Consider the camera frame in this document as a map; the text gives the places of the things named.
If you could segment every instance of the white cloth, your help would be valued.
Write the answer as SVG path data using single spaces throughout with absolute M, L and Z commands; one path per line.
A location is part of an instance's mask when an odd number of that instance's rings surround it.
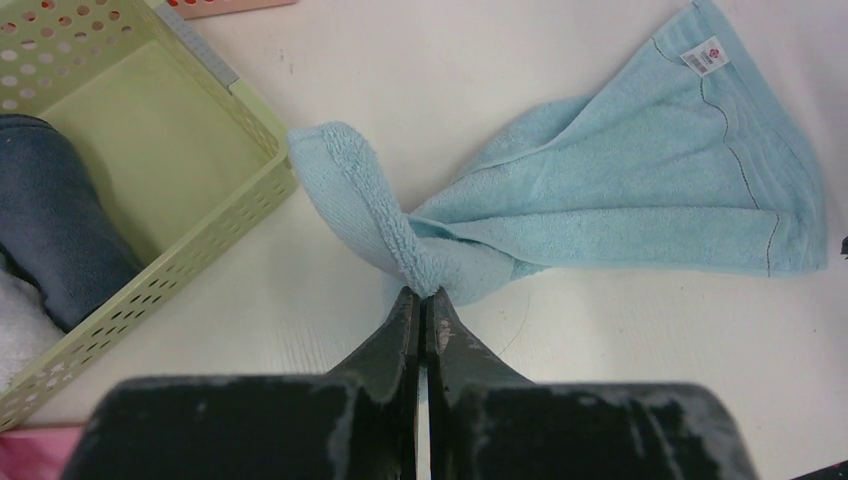
M 63 335 L 41 309 L 38 290 L 10 274 L 0 255 L 0 393 Z

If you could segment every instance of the folded fabric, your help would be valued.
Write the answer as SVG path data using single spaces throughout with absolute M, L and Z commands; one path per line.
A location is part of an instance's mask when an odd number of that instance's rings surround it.
M 12 276 L 0 255 L 0 393 L 31 360 L 46 352 L 63 334 L 41 310 L 41 295 Z
M 704 44 L 709 58 L 686 55 L 687 65 L 681 55 Z M 411 215 L 352 128 L 297 130 L 289 141 L 333 231 L 422 296 L 444 286 L 469 303 L 557 266 L 764 276 L 826 266 L 812 150 L 706 0 L 653 35 L 598 94 L 509 125 Z
M 141 271 L 73 145 L 24 115 L 0 116 L 0 247 L 66 332 Z
M 65 427 L 0 434 L 0 480 L 59 480 L 82 430 Z

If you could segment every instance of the white table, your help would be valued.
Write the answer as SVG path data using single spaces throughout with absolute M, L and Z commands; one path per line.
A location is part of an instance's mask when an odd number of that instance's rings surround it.
M 194 25 L 292 126 L 362 131 L 411 209 L 522 111 L 599 89 L 681 4 L 302 0 Z M 830 269 L 788 281 L 552 270 L 459 313 L 532 380 L 706 385 L 762 477 L 786 479 L 848 458 L 848 3 L 719 6 L 820 156 Z M 83 421 L 136 375 L 325 371 L 398 288 L 298 191 L 30 424 Z

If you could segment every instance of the plastic basket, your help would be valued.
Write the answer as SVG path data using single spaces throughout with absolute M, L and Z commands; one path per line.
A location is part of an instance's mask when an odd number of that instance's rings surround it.
M 184 18 L 210 17 L 257 8 L 278 7 L 297 0 L 168 0 Z
M 51 122 L 147 268 L 0 396 L 26 419 L 296 186 L 285 129 L 165 0 L 0 7 L 0 106 Z

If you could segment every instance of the towel label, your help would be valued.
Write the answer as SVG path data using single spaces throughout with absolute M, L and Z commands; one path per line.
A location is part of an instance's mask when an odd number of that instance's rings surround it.
M 719 68 L 730 63 L 724 48 L 716 37 L 689 50 L 680 56 L 686 65 L 689 65 L 695 73 L 702 77 L 715 72 Z

